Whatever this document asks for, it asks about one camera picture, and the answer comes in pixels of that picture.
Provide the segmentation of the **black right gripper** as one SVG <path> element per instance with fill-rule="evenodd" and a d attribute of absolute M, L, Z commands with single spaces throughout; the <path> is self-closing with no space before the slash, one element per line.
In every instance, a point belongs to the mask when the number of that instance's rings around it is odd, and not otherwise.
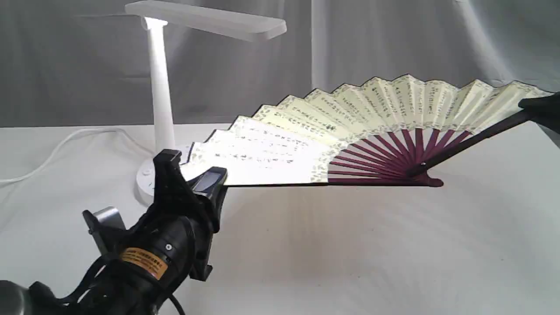
<path fill-rule="evenodd" d="M 208 279 L 228 172 L 211 167 L 187 183 L 181 157 L 172 149 L 154 157 L 153 203 L 86 271 L 79 283 L 81 315 L 156 315 L 167 301 L 184 315 L 176 289 L 188 278 Z"/>

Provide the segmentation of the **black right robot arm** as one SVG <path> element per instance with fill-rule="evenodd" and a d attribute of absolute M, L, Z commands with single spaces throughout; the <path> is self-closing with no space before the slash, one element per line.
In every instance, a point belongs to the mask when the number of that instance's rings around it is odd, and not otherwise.
<path fill-rule="evenodd" d="M 206 281 L 213 237 L 220 230 L 228 172 L 204 167 L 185 177 L 180 151 L 154 159 L 154 199 L 126 228 L 120 212 L 107 207 L 82 215 L 100 251 L 76 288 L 56 297 L 34 282 L 22 287 L 1 281 L 3 315 L 157 315 L 170 301 L 185 311 L 174 292 L 188 278 Z"/>

